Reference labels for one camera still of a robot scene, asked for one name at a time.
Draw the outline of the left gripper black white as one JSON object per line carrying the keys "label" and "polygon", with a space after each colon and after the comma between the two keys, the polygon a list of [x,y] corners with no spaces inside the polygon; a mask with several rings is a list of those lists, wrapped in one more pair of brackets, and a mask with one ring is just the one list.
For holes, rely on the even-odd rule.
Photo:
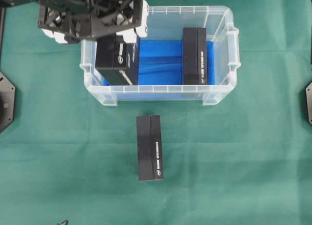
{"label": "left gripper black white", "polygon": [[136,43],[148,35],[146,0],[38,0],[38,27],[58,44],[97,41],[108,35]]}

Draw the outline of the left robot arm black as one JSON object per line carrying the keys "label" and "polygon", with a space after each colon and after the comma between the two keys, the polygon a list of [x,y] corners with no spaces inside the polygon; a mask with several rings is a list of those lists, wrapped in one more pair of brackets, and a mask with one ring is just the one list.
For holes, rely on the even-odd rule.
{"label": "left robot arm black", "polygon": [[108,35],[126,43],[148,35],[146,0],[0,0],[2,8],[39,4],[38,27],[59,44],[97,41]]}

